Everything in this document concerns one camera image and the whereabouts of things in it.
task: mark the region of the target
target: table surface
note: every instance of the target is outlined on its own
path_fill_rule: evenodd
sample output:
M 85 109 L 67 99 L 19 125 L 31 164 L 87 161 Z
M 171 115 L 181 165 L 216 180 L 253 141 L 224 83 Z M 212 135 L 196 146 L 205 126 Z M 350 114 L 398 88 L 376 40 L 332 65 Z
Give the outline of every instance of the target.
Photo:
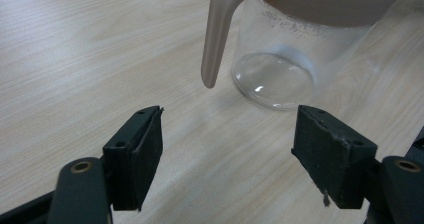
M 290 154 L 296 111 L 248 101 L 230 65 L 200 78 L 209 0 L 0 0 L 0 212 L 100 157 L 137 110 L 165 108 L 164 152 L 141 213 L 115 223 L 363 223 L 324 207 Z M 313 103 L 403 156 L 424 124 L 424 0 L 398 0 Z

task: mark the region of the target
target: light wood grain surface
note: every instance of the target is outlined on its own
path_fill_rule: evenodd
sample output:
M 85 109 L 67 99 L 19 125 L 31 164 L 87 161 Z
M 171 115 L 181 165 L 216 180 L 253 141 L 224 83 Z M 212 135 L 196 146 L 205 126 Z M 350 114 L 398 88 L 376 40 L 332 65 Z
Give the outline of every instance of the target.
M 253 104 L 230 64 L 200 63 L 209 0 L 0 0 L 0 212 L 55 188 L 68 162 L 100 157 L 135 111 L 165 108 L 164 152 L 141 213 L 115 223 L 363 223 L 324 207 L 290 154 L 296 112 Z M 314 106 L 404 155 L 424 124 L 424 0 L 398 0 Z

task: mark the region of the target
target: clear glass jug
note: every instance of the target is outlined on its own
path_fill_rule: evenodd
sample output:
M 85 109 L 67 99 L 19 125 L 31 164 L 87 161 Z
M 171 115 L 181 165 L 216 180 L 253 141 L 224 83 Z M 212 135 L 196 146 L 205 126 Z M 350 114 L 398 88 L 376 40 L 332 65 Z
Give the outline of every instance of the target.
M 235 8 L 211 0 L 202 79 L 215 85 Z M 233 77 L 240 91 L 270 108 L 309 104 L 331 83 L 365 33 L 395 0 L 247 0 Z

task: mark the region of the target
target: wooden table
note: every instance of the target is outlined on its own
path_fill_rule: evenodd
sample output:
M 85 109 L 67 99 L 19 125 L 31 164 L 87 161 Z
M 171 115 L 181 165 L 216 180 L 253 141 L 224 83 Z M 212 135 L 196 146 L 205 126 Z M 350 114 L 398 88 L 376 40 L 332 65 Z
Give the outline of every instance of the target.
M 0 0 L 0 212 L 55 188 L 135 111 L 165 108 L 164 152 L 141 213 L 115 223 L 363 223 L 290 154 L 296 112 L 248 101 L 230 64 L 200 63 L 209 0 Z M 424 0 L 398 0 L 313 103 L 403 156 L 424 124 Z

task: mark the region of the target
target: pitcher handle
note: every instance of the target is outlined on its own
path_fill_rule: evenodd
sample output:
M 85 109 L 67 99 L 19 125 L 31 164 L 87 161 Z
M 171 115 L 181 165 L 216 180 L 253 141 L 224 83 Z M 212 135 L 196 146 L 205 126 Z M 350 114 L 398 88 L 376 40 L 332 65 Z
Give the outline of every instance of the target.
M 206 87 L 215 86 L 227 41 L 231 18 L 237 6 L 244 0 L 211 0 L 201 75 Z

